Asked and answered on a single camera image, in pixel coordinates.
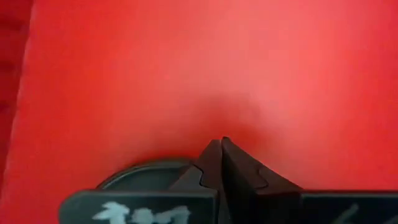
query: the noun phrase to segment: black plastic object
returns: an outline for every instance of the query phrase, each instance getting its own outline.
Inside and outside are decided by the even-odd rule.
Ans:
[[[305,191],[222,140],[223,182],[237,223],[398,224],[397,192]]]
[[[398,192],[309,191],[228,138],[193,161],[135,166],[78,192],[61,224],[398,224]]]

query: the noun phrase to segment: red fabric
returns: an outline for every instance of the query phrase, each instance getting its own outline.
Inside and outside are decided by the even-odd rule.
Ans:
[[[398,2],[37,0],[0,220],[230,136],[315,189],[398,189]]]
[[[0,0],[0,189],[29,27],[30,0]]]

